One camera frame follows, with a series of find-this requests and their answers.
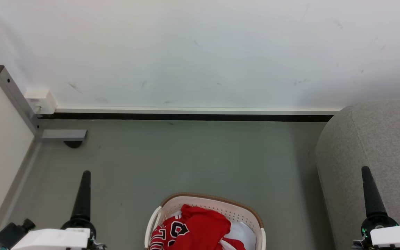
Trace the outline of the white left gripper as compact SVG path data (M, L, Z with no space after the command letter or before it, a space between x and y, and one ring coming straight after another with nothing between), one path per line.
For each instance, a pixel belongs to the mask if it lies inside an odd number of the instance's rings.
M91 172L84 171L71 219L61 229L41 229L28 232L12 250L106 250L97 243L95 226L90 222Z

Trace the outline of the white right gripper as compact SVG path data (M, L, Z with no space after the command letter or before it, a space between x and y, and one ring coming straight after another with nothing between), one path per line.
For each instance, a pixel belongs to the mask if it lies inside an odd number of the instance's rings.
M387 216L370 168L362 166L361 174L367 218L361 225L362 240L353 240L353 248L357 250L400 250L400 225Z

